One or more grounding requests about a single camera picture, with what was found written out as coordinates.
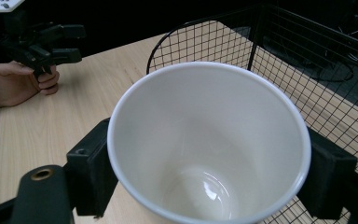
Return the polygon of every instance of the white object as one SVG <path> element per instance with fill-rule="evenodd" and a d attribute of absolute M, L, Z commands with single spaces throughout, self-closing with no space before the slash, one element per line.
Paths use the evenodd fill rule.
<path fill-rule="evenodd" d="M 0 0 L 0 12 L 11 12 L 25 0 Z"/>
<path fill-rule="evenodd" d="M 310 167 L 307 126 L 264 78 L 223 63 L 179 63 L 118 101 L 107 148 L 115 174 L 172 223 L 256 223 L 292 200 Z"/>

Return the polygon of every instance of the human hand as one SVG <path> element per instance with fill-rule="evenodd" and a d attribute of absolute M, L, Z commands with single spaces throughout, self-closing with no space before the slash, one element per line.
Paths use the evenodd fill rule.
<path fill-rule="evenodd" d="M 38 80 L 33 69 L 16 62 L 0 63 L 0 107 L 19 105 L 41 92 L 50 95 L 58 90 L 60 73 L 51 66 L 52 74 L 41 74 Z"/>

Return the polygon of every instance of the white cup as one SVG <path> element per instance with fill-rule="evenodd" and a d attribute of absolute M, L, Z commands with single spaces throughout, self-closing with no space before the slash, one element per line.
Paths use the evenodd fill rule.
<path fill-rule="evenodd" d="M 172 223 L 256 223 L 291 201 L 310 167 L 310 136 L 291 100 L 224 63 L 178 63 L 132 85 L 111 116 L 113 170 Z"/>

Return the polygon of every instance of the metal grid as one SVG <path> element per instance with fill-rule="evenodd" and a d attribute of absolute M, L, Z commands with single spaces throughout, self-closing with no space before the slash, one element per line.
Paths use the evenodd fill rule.
<path fill-rule="evenodd" d="M 229 63 L 274 83 L 307 125 L 358 158 L 358 40 L 274 6 L 188 22 L 161 38 L 147 74 L 183 62 Z M 264 223 L 350 223 L 311 217 L 298 198 Z"/>

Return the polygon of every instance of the white bowl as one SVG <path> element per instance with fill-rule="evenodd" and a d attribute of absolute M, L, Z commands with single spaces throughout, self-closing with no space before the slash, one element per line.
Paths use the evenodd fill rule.
<path fill-rule="evenodd" d="M 292 200 L 310 167 L 310 136 L 291 100 L 224 63 L 179 63 L 132 85 L 111 116 L 114 172 L 172 223 L 256 223 Z"/>

